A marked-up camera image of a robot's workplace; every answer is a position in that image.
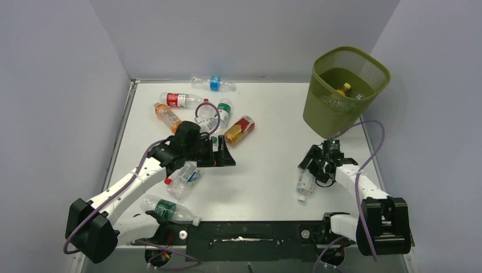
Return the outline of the clear water bottle blue cap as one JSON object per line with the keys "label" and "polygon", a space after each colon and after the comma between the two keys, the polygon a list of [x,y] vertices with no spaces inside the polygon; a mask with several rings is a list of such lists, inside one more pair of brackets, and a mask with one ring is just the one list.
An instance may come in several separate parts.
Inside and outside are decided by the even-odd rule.
{"label": "clear water bottle blue cap", "polygon": [[306,202],[307,198],[311,196],[314,186],[315,177],[309,171],[302,169],[296,184],[297,200]]}

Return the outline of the amber tea bottle red label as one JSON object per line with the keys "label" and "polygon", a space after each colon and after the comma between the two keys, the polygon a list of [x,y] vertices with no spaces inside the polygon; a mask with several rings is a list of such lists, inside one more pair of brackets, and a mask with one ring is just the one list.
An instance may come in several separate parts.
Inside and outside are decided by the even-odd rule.
{"label": "amber tea bottle red label", "polygon": [[244,115],[235,122],[225,133],[224,138],[228,145],[235,146],[255,128],[254,120]]}

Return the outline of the green tea bottle white cap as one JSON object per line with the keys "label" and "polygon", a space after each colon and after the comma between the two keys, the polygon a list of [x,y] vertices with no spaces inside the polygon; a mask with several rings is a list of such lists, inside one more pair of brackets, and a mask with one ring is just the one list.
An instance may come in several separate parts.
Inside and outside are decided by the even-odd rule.
{"label": "green tea bottle white cap", "polygon": [[350,101],[344,101],[341,104],[330,104],[328,102],[329,98],[323,99],[323,102],[327,105],[327,107],[334,111],[335,113],[342,113],[342,114],[351,114],[355,110],[355,104]]}

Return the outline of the orange drink bottle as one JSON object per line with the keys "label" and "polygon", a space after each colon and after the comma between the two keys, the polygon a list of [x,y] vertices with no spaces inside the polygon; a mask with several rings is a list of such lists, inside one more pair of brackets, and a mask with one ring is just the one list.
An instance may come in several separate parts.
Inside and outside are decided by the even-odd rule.
{"label": "orange drink bottle", "polygon": [[168,126],[171,132],[175,134],[179,125],[182,124],[182,120],[175,115],[168,105],[156,102],[154,104],[154,110],[158,119]]}

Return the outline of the yellow honey pomelo drink bottle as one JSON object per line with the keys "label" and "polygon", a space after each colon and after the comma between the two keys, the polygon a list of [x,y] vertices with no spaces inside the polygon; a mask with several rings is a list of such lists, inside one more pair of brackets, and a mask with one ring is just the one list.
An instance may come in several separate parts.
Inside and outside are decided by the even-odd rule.
{"label": "yellow honey pomelo drink bottle", "polygon": [[349,83],[344,83],[340,88],[338,88],[335,93],[329,96],[328,102],[330,104],[341,104],[343,100],[341,97],[346,97],[351,91],[351,85]]}

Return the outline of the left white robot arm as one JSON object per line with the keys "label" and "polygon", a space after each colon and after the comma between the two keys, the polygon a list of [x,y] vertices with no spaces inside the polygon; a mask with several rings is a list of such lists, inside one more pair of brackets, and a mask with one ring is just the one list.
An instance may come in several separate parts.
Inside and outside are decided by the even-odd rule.
{"label": "left white robot arm", "polygon": [[223,136],[214,150],[213,141],[196,123],[182,122],[174,135],[152,143],[125,177],[87,201],[78,198],[70,205],[64,254],[81,252],[93,263],[100,263],[119,245],[152,238],[161,224],[159,216],[143,213],[126,220],[120,216],[186,162],[201,168],[236,165]]}

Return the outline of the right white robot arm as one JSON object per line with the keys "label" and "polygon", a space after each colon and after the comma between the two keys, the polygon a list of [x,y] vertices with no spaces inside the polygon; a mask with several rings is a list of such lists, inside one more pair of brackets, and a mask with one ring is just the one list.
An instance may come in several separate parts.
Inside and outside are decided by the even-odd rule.
{"label": "right white robot arm", "polygon": [[358,162],[341,152],[337,139],[312,145],[298,167],[324,188],[341,185],[358,205],[357,217],[346,212],[324,214],[319,233],[325,242],[349,239],[364,256],[410,252],[412,236],[406,201],[384,192],[367,178]]}

